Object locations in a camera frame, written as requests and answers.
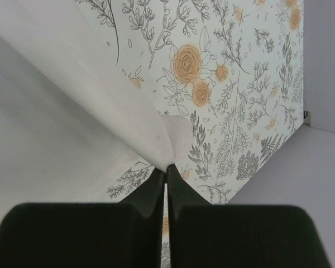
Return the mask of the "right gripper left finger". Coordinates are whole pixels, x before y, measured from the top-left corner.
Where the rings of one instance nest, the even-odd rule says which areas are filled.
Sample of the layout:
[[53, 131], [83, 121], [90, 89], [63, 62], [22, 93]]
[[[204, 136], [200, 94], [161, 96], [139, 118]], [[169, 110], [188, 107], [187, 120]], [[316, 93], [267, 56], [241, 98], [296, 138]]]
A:
[[164, 173], [118, 203], [22, 203], [0, 224], [0, 267], [159, 267]]

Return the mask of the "white t shirt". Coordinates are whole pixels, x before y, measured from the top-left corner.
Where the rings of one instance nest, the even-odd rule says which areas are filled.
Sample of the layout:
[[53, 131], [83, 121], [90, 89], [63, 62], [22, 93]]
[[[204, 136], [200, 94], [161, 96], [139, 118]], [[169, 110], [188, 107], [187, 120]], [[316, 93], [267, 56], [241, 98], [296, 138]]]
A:
[[139, 159], [165, 171], [191, 144], [74, 1], [0, 1], [0, 221], [21, 203], [103, 202]]

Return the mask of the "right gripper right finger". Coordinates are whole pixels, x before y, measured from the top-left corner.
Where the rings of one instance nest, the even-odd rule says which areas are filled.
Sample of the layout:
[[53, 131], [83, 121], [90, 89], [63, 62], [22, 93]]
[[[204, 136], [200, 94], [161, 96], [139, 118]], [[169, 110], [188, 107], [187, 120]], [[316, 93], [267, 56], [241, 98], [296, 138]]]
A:
[[172, 267], [330, 267], [316, 227], [293, 205], [212, 205], [166, 172]]

